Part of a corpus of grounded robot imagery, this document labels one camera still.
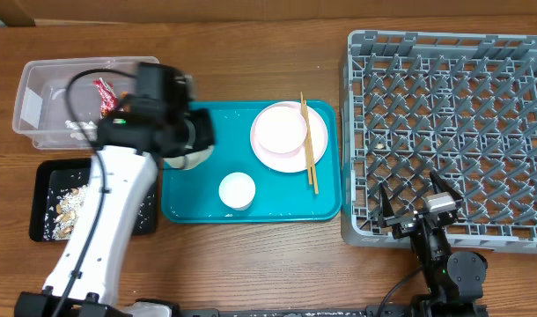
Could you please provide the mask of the red snack wrapper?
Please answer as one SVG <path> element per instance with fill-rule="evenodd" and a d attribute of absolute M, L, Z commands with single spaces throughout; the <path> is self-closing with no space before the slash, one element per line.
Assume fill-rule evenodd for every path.
<path fill-rule="evenodd" d="M 114 86 L 105 81 L 102 77 L 93 81 L 101 97 L 100 117 L 105 117 L 109 112 L 115 110 L 118 105 L 118 97 L 114 92 Z"/>

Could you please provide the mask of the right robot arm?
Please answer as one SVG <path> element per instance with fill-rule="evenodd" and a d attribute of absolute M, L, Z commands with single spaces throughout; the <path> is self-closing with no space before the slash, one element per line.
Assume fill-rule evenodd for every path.
<path fill-rule="evenodd" d="M 488 269 L 486 258 L 472 251 L 453 252 L 444 228 L 458 220 L 463 197 L 437 172 L 430 172 L 434 194 L 424 199 L 422 209 L 408 217 L 394 215 L 383 186 L 379 187 L 378 222 L 391 228 L 393 238 L 408 238 L 419 267 L 404 277 L 382 299 L 376 316 L 486 316 L 483 297 Z M 417 274 L 423 274 L 428 292 L 415 295 L 407 306 L 388 303 L 392 295 Z"/>

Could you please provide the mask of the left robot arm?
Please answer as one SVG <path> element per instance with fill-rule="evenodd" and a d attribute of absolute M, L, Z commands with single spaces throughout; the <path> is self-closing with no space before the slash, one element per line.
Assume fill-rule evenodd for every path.
<path fill-rule="evenodd" d="M 135 90 L 97 125 L 82 217 L 39 293 L 23 291 L 16 316 L 177 316 L 178 305 L 139 299 L 116 308 L 121 266 L 143 199 L 163 166 L 188 170 L 213 152 L 208 110 L 193 110 L 192 78 L 139 63 Z"/>

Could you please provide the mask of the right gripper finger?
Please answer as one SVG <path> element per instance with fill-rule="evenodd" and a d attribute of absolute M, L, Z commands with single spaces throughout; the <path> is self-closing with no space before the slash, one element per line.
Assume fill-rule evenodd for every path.
<path fill-rule="evenodd" d="M 394 217 L 394 211 L 382 183 L 379 184 L 379 220 L 386 220 Z"/>
<path fill-rule="evenodd" d="M 447 181 L 442 179 L 434 170 L 430 171 L 430 181 L 436 194 L 447 193 L 456 203 L 461 203 L 463 201 L 462 195 L 451 187 Z"/>

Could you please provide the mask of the white bowl with food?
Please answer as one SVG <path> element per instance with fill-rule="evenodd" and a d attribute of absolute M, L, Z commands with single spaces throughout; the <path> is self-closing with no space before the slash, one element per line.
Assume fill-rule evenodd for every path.
<path fill-rule="evenodd" d="M 211 156 L 213 150 L 214 146 L 211 145 L 202 151 L 192 152 L 176 158 L 164 158 L 164 161 L 170 168 L 189 170 L 207 160 Z"/>

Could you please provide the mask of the rice and peanut shells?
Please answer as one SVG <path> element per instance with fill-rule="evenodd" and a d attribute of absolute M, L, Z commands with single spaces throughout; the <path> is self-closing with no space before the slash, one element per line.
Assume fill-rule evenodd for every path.
<path fill-rule="evenodd" d="M 88 190 L 90 169 L 64 169 L 49 175 L 47 202 L 41 219 L 41 241 L 67 240 L 82 215 L 81 209 Z M 134 235 L 156 230 L 157 184 L 154 183 L 139 204 Z"/>

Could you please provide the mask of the white tissue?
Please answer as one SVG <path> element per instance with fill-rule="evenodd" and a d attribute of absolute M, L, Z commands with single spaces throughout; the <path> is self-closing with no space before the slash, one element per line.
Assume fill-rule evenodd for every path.
<path fill-rule="evenodd" d="M 97 125 L 93 121 L 73 122 L 66 121 L 66 128 L 70 129 L 70 137 L 78 141 L 95 141 L 97 139 Z"/>

